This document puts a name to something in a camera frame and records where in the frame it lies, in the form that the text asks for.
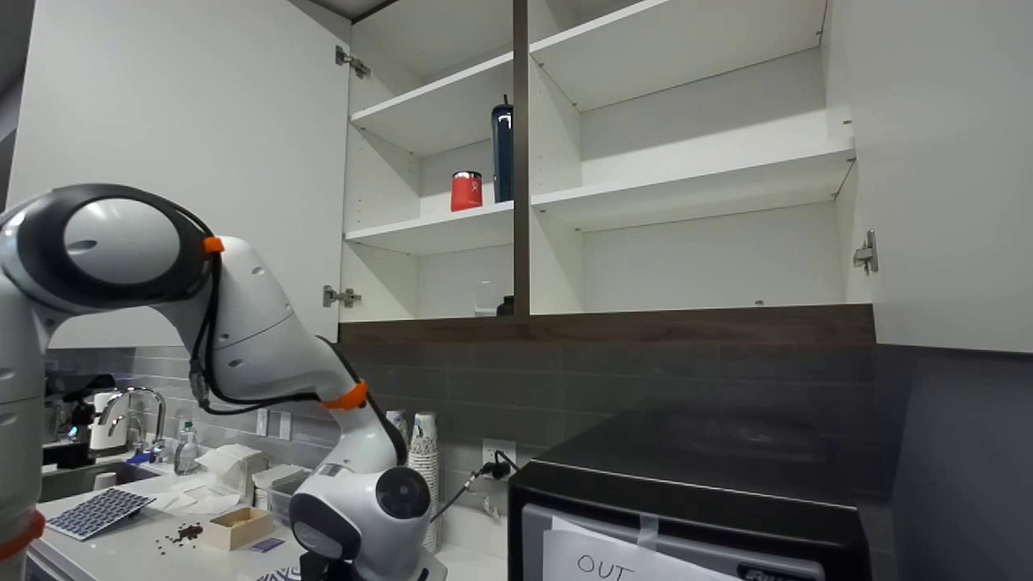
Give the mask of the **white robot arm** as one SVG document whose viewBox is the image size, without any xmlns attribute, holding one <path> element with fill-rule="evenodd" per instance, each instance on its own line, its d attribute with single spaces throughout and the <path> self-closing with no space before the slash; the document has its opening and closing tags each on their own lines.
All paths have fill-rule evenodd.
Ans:
<svg viewBox="0 0 1033 581">
<path fill-rule="evenodd" d="M 0 218 L 0 544 L 22 581 L 37 513 L 45 347 L 87 312 L 149 307 L 191 350 L 213 415 L 314 400 L 335 444 L 287 504 L 303 581 L 442 581 L 423 547 L 430 483 L 345 353 L 295 312 L 262 256 L 197 213 L 125 182 L 72 182 Z"/>
</svg>

